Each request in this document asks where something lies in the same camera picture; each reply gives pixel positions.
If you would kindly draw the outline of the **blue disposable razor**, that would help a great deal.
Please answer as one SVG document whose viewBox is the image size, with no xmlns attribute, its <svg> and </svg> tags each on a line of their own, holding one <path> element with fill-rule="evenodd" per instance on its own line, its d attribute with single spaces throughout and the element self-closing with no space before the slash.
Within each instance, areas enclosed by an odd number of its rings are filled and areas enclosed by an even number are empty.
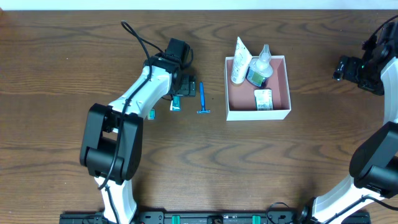
<svg viewBox="0 0 398 224">
<path fill-rule="evenodd" d="M 205 91 L 204 91 L 203 82 L 200 82 L 200 103 L 201 103 L 201 110 L 197 111 L 198 114 L 207 114 L 211 112 L 210 110 L 206 109 Z"/>
</svg>

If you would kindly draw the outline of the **green toothpaste tube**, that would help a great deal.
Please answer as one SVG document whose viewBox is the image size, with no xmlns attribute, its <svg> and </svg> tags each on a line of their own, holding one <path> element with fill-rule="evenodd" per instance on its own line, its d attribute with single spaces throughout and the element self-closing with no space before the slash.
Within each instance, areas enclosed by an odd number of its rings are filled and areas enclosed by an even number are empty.
<svg viewBox="0 0 398 224">
<path fill-rule="evenodd" d="M 180 110 L 181 110 L 180 97 L 173 96 L 170 104 L 170 111 L 180 111 Z"/>
</svg>

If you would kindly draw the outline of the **green white toothbrush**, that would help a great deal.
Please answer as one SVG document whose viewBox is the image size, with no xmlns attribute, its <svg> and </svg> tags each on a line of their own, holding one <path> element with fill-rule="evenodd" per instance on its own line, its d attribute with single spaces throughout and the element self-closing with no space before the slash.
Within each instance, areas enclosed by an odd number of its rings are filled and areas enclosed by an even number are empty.
<svg viewBox="0 0 398 224">
<path fill-rule="evenodd" d="M 148 120 L 154 120 L 155 119 L 155 109 L 151 109 L 149 114 L 147 115 Z"/>
</svg>

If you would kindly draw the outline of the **white lotion tube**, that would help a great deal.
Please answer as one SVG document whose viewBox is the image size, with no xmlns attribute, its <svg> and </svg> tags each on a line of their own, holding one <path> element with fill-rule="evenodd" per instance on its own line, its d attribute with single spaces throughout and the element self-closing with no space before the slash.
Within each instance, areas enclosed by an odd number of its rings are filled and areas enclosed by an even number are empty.
<svg viewBox="0 0 398 224">
<path fill-rule="evenodd" d="M 244 45 L 240 37 L 237 37 L 236 50 L 234 53 L 233 67 L 231 74 L 231 81 L 235 85 L 240 85 L 244 82 L 251 60 L 252 60 L 251 53 Z"/>
</svg>

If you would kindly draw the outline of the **clear pump bottle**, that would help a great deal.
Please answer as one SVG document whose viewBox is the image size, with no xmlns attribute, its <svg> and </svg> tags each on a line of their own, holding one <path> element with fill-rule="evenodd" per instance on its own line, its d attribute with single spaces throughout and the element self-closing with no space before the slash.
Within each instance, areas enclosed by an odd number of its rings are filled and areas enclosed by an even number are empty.
<svg viewBox="0 0 398 224">
<path fill-rule="evenodd" d="M 263 86 L 267 79 L 273 74 L 271 66 L 271 51 L 269 45 L 265 44 L 258 58 L 253 58 L 249 64 L 246 79 L 254 86 Z"/>
</svg>

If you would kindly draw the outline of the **small white green packet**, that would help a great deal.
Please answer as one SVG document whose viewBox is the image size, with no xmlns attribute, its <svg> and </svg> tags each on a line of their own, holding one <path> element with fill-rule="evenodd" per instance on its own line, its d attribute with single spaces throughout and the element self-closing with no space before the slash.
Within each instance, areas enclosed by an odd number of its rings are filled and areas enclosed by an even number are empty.
<svg viewBox="0 0 398 224">
<path fill-rule="evenodd" d="M 254 97 L 258 111 L 271 111 L 274 109 L 271 89 L 254 90 Z"/>
</svg>

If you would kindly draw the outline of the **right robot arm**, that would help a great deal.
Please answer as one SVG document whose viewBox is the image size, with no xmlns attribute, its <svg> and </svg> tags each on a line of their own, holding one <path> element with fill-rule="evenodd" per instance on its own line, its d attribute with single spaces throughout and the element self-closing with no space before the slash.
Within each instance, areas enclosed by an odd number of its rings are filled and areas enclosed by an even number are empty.
<svg viewBox="0 0 398 224">
<path fill-rule="evenodd" d="M 383 96 L 383 125 L 354 152 L 349 174 L 328 193 L 311 199 L 297 223 L 365 222 L 357 212 L 373 202 L 397 210 L 384 203 L 397 195 L 397 17 L 380 25 L 362 49 L 361 58 L 340 57 L 333 78 Z"/>
</svg>

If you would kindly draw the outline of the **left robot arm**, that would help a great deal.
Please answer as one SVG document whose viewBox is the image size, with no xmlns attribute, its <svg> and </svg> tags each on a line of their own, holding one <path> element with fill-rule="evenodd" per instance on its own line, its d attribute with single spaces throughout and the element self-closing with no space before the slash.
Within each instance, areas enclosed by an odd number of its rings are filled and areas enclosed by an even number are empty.
<svg viewBox="0 0 398 224">
<path fill-rule="evenodd" d="M 132 177 L 142 155 L 144 119 L 165 95 L 195 96 L 195 77 L 183 71 L 193 50 L 170 39 L 165 51 L 144 61 L 137 81 L 108 105 L 95 103 L 88 111 L 80 164 L 95 178 L 105 209 L 94 214 L 60 216 L 60 223 L 132 223 L 137 204 Z"/>
</svg>

